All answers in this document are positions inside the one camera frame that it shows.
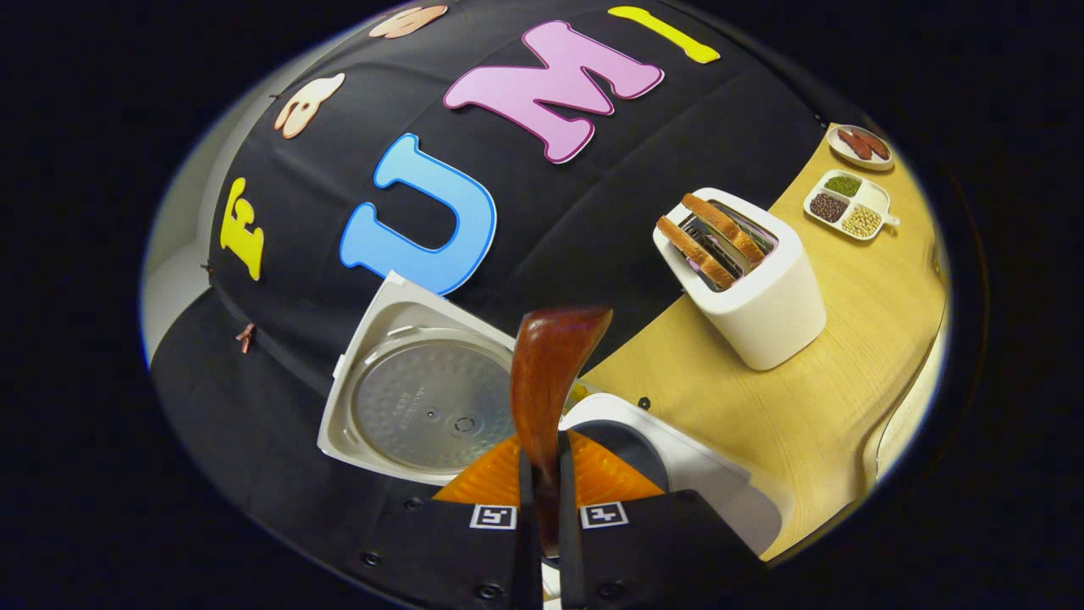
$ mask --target pink letter m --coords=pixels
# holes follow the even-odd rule
[[[586,70],[606,79],[622,100],[638,98],[662,80],[661,69],[638,63],[562,21],[527,30],[524,44],[545,67],[476,67],[444,93],[444,105],[476,104],[512,120],[545,142],[545,157],[552,163],[576,156],[591,141],[595,126],[585,118],[568,120],[542,103],[610,115],[614,104]]]

